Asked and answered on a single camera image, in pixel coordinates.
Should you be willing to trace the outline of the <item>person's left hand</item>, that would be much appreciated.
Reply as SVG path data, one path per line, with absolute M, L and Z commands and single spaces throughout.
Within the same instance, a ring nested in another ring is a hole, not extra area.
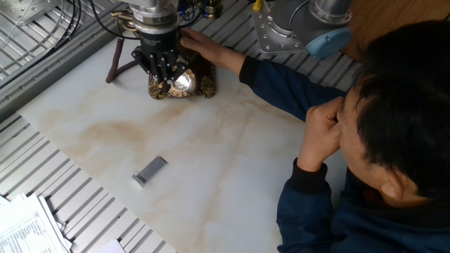
M 297 166 L 308 172 L 316 172 L 322 163 L 340 149 L 340 124 L 338 113 L 344 98 L 338 97 L 307 111 L 306 127 Z

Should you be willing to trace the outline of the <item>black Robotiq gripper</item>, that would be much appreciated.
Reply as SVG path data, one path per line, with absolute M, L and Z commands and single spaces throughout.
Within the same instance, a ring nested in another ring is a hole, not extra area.
M 156 81 L 157 87 L 188 88 L 189 78 L 185 72 L 188 65 L 179 58 L 179 30 L 163 34 L 147 34 L 138 32 L 141 45 L 131 55 L 141 68 L 149 75 L 150 82 Z

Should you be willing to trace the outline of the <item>person's right hand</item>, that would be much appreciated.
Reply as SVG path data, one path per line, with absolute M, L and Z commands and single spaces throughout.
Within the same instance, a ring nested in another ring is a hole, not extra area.
M 233 51 L 231 49 L 191 28 L 184 28 L 182 32 L 184 34 L 181 38 L 183 47 L 198 52 L 203 58 L 218 66 L 229 67 L 230 63 L 233 62 Z

